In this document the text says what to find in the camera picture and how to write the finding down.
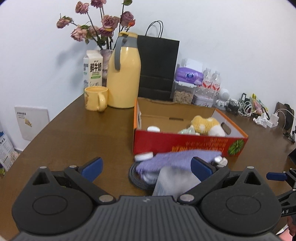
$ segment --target purple package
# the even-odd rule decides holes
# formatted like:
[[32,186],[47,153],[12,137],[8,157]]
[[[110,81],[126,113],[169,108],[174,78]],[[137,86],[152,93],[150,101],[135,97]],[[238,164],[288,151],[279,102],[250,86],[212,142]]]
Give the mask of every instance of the purple package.
[[202,86],[203,73],[185,67],[178,68],[176,71],[176,80]]

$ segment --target purple cloth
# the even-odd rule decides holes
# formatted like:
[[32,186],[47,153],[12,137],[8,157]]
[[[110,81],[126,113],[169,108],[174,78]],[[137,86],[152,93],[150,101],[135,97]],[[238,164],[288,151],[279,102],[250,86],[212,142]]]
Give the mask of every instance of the purple cloth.
[[157,172],[164,166],[172,166],[191,171],[190,163],[193,157],[197,156],[209,163],[215,157],[220,156],[220,151],[211,150],[188,150],[181,152],[158,153],[150,160],[142,161],[136,171],[142,175],[145,172]]

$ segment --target blue gripper pad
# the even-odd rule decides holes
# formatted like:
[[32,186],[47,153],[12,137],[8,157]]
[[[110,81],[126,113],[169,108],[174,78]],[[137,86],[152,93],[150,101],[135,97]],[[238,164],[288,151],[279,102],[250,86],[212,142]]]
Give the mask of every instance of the blue gripper pad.
[[211,176],[216,168],[211,164],[208,164],[204,160],[194,157],[191,160],[191,171],[192,173],[202,182],[206,180],[209,176]]
[[81,171],[81,175],[88,181],[93,182],[103,171],[103,159],[97,158],[92,160],[90,164]]
[[273,181],[285,181],[288,177],[285,173],[269,172],[266,174],[266,178]]

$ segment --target vase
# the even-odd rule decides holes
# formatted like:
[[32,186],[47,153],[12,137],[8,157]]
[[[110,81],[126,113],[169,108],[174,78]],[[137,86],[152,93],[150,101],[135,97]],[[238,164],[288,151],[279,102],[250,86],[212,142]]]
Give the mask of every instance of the vase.
[[108,73],[108,64],[112,54],[112,49],[101,49],[100,53],[103,56],[103,74],[102,74],[102,86],[107,85],[107,73]]

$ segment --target pink rose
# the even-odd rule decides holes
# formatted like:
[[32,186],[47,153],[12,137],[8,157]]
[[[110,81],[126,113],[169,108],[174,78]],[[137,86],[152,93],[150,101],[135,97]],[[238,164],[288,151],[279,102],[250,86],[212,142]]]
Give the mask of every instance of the pink rose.
[[131,14],[131,12],[126,11],[121,15],[121,22],[120,23],[123,27],[126,27],[128,25],[128,23],[132,20],[133,20],[133,15]]
[[105,29],[111,28],[112,31],[114,31],[117,28],[119,21],[120,21],[119,17],[112,17],[109,15],[105,15],[102,20],[102,25]]
[[57,28],[64,28],[66,27],[67,25],[69,25],[69,23],[71,22],[70,21],[71,18],[60,18],[58,21],[57,21]]
[[87,2],[82,3],[81,1],[79,1],[76,4],[76,8],[75,8],[76,13],[86,14],[88,10],[89,10],[89,3],[87,3]]
[[91,6],[96,8],[103,7],[103,4],[106,4],[106,0],[91,0]]
[[98,34],[101,36],[106,36],[111,38],[113,35],[113,31],[109,31],[111,28],[105,29],[104,27],[99,28]]
[[83,39],[86,39],[86,35],[87,35],[87,30],[81,29],[80,25],[78,25],[78,27],[75,28],[71,33],[71,37],[78,42],[81,42],[83,41]]
[[100,30],[99,30],[99,29],[100,29],[100,28],[97,27],[97,26],[94,26],[94,27],[90,26],[90,27],[88,28],[88,32],[89,32],[89,34],[92,35],[93,37],[96,37],[97,34],[98,34],[98,35],[100,34]]

